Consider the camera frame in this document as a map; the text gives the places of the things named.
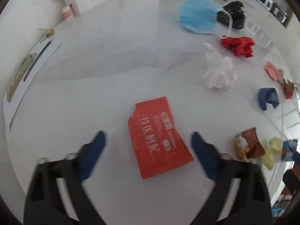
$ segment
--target yellow object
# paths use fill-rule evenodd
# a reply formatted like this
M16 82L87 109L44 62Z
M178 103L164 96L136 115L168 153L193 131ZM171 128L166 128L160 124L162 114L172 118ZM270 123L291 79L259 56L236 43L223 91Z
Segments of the yellow object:
M265 154L260 158L265 167L271 171L274 168L274 156L278 156L282 152L283 142L277 137L273 137L269 141L269 147Z

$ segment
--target mask ear loop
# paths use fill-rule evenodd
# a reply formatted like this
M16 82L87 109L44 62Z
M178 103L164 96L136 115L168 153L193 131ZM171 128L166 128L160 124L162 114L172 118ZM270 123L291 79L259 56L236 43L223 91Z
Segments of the mask ear loop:
M232 31L232 25L233 25L233 20L232 20L232 16L229 12L227 12L225 9L223 9L223 12L229 17L229 28L228 28L228 32L226 36L223 36L221 39L226 39L227 37L229 37L229 35L231 34Z

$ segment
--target crumpled red cloth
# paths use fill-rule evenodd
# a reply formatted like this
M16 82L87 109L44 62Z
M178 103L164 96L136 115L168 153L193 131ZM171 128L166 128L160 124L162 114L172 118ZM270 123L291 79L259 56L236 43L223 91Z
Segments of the crumpled red cloth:
M251 46L255 45L255 41L249 37L227 37L221 39L221 45L232 50L237 57L244 55L246 58L250 58L253 57Z

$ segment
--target red packet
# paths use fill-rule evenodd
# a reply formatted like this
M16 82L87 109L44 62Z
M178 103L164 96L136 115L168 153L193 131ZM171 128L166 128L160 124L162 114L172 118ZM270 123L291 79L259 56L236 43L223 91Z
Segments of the red packet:
M128 120L142 179L193 161L177 130L166 97L141 102Z

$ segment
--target blue gripper pad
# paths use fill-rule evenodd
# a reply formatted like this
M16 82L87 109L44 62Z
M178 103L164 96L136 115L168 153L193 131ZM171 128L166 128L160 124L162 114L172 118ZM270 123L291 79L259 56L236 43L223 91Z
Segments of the blue gripper pad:
M86 180L90 177L93 168L99 159L101 152L105 147L105 134L103 131L98 132L94 140L87 145L84 145L79 153L79 169L78 177L81 180Z
M213 145L206 143L197 132L192 135L192 148L207 177L216 181L220 175L218 168L220 160L219 152Z

